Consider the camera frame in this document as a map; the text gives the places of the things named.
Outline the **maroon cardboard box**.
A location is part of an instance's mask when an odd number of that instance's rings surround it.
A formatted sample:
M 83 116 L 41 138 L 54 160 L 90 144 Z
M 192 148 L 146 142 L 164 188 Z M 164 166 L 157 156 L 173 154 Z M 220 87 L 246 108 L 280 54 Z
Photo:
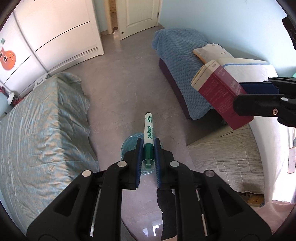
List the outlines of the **maroon cardboard box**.
M 242 86 L 217 61 L 204 64 L 191 81 L 191 86 L 203 96 L 236 130 L 250 123 L 253 116 L 240 116 L 234 111 L 234 99 L 246 94 Z

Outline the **green white marker pen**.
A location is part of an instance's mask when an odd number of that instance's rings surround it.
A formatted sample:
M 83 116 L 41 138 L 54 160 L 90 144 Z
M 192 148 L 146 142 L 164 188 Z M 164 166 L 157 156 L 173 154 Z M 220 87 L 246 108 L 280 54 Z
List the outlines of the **green white marker pen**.
M 149 173 L 149 172 L 152 172 L 154 169 L 155 169 L 155 162 L 154 162 L 153 117 L 151 113 L 146 113 L 145 122 L 144 122 L 142 171 L 144 173 Z

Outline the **white bedroom door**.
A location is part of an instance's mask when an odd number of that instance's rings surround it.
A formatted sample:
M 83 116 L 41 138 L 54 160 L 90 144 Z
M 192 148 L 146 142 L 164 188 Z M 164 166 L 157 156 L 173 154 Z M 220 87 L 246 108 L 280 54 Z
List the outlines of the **white bedroom door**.
M 121 40 L 158 24 L 159 0 L 119 0 L 116 14 Z

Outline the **grey wood-pattern floor mat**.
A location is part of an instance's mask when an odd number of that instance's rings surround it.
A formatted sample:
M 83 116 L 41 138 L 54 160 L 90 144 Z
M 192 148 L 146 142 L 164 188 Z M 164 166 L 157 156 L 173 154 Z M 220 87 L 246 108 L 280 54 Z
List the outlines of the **grey wood-pattern floor mat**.
M 250 125 L 225 125 L 187 145 L 197 172 L 210 169 L 240 193 L 264 194 L 260 153 Z

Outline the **pink pajama clothing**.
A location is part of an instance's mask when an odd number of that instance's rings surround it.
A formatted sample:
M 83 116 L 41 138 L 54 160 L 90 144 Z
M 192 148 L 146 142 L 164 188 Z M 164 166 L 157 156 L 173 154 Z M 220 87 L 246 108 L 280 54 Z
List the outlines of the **pink pajama clothing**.
M 252 209 L 268 224 L 271 232 L 275 233 L 294 206 L 294 203 L 272 200 L 262 207 L 252 207 Z

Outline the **white cat face pillow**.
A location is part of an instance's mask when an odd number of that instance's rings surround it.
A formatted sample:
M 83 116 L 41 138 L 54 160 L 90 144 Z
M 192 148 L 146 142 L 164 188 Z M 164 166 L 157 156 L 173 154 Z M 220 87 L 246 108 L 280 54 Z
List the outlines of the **white cat face pillow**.
M 204 63 L 211 60 L 217 61 L 220 58 L 232 58 L 233 56 L 218 44 L 207 44 L 202 48 L 196 48 L 193 53 Z

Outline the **green satin covered bed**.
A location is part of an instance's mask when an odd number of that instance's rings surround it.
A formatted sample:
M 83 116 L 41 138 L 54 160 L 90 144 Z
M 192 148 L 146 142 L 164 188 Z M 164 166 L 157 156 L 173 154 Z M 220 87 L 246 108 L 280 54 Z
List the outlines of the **green satin covered bed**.
M 82 171 L 98 172 L 89 107 L 81 79 L 61 72 L 1 119 L 1 193 L 22 232 Z

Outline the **blue quilted blanket bench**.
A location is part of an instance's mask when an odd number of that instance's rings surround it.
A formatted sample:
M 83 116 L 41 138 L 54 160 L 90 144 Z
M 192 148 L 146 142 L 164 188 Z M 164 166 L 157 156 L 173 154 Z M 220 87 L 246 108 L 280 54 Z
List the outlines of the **blue quilted blanket bench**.
M 198 120 L 213 107 L 197 92 L 191 81 L 203 66 L 193 53 L 208 44 L 195 29 L 170 28 L 155 32 L 152 48 L 159 56 L 159 68 L 170 84 L 187 119 Z

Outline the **white jar by wardrobe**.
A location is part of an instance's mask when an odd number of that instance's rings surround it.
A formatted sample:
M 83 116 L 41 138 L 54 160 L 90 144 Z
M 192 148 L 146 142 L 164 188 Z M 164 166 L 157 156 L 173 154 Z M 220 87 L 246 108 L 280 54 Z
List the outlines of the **white jar by wardrobe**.
M 8 96 L 8 105 L 14 107 L 16 104 L 18 104 L 19 98 L 15 95 L 14 92 L 11 92 Z

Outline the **white wardrobe with guitar sticker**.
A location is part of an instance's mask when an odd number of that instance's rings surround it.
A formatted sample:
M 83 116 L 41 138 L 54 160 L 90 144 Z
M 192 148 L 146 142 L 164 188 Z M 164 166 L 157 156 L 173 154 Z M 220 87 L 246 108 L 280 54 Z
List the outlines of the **white wardrobe with guitar sticker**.
M 93 1 L 17 1 L 1 28 L 1 86 L 24 96 L 36 80 L 103 54 Z

